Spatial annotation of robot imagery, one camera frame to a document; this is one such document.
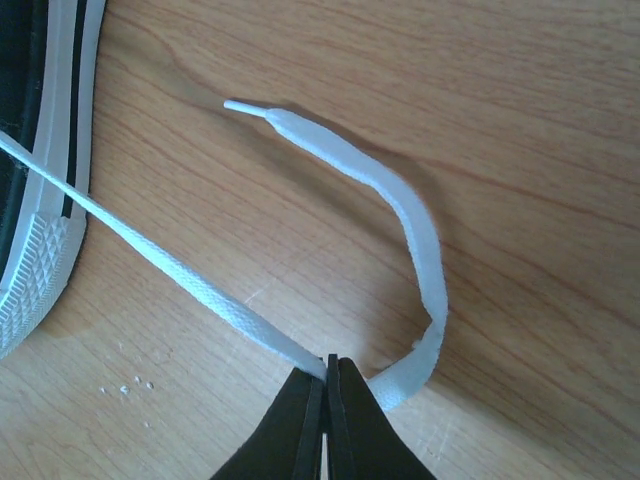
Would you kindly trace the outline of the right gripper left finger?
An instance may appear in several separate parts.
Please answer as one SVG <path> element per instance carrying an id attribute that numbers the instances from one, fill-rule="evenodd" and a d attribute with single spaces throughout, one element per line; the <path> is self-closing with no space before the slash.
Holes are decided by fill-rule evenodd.
<path id="1" fill-rule="evenodd" d="M 213 477 L 320 478 L 323 393 L 321 380 L 293 369 L 255 431 Z"/>

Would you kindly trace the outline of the black sneaker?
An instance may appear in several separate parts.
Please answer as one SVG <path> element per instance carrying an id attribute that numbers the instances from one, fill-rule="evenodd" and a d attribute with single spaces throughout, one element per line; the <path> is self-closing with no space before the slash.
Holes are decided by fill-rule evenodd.
<path id="1" fill-rule="evenodd" d="M 90 185 L 103 1 L 1 4 L 1 354 L 66 288 L 86 210 L 52 183 Z"/>

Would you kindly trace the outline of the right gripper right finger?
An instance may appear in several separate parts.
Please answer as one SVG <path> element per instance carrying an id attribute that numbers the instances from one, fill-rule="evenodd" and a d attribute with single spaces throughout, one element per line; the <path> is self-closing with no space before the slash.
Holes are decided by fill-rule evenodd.
<path id="1" fill-rule="evenodd" d="M 325 409 L 330 479 L 434 477 L 395 432 L 347 357 L 328 357 Z"/>

